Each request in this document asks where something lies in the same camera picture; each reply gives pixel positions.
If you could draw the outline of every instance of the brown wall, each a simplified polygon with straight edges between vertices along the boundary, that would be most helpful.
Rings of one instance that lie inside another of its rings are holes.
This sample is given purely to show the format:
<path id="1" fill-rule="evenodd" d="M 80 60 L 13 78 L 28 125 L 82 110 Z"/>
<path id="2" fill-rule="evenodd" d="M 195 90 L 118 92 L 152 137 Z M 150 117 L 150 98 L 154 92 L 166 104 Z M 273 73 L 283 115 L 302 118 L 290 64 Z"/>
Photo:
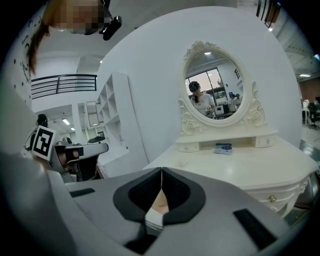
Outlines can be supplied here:
<path id="1" fill-rule="evenodd" d="M 320 97 L 320 77 L 300 82 L 303 100 L 313 102 L 316 97 Z"/>

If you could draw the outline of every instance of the white bookshelf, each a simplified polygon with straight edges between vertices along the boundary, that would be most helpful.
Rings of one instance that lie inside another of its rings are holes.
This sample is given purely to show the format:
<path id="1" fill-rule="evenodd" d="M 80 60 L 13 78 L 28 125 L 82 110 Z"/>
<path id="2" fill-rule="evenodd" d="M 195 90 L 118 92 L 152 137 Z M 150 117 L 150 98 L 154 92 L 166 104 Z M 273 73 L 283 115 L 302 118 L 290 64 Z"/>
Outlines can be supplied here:
<path id="1" fill-rule="evenodd" d="M 131 99 L 128 76 L 114 72 L 98 97 L 97 112 L 109 151 L 98 161 L 108 177 L 142 170 L 148 165 Z"/>

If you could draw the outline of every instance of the wall mirror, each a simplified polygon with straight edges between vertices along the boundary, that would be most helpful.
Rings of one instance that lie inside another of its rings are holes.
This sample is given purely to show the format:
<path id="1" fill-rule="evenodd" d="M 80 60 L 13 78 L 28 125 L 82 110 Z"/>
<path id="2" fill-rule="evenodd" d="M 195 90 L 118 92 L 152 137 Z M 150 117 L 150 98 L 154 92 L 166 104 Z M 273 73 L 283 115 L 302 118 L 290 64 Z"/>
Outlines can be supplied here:
<path id="1" fill-rule="evenodd" d="M 185 70 L 185 89 L 200 114 L 223 120 L 240 108 L 244 96 L 242 74 L 225 54 L 200 51 L 190 59 Z"/>
<path id="2" fill-rule="evenodd" d="M 86 103 L 86 109 L 89 119 L 89 125 L 91 127 L 99 125 L 97 105 L 95 101 L 88 101 Z"/>

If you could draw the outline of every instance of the balcony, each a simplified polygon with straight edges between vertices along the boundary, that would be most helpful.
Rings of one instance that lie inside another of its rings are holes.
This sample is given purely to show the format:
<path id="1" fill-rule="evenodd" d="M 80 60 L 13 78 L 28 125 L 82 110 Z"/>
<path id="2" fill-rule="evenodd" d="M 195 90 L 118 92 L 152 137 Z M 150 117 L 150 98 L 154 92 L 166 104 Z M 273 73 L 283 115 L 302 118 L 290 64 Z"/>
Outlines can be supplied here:
<path id="1" fill-rule="evenodd" d="M 95 74 L 52 75 L 31 81 L 31 97 L 33 100 L 55 94 L 96 90 L 97 76 Z"/>

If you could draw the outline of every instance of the fluorescent light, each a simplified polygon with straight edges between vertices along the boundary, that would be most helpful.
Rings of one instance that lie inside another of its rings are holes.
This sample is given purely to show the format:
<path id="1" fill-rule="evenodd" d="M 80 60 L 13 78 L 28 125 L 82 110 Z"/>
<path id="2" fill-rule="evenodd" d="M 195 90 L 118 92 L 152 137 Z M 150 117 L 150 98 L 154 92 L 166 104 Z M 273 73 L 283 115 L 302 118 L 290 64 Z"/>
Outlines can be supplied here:
<path id="1" fill-rule="evenodd" d="M 64 123 L 67 125 L 67 126 L 69 126 L 70 125 L 70 123 L 68 122 L 68 120 L 67 119 L 62 119 L 62 121 L 64 121 Z"/>

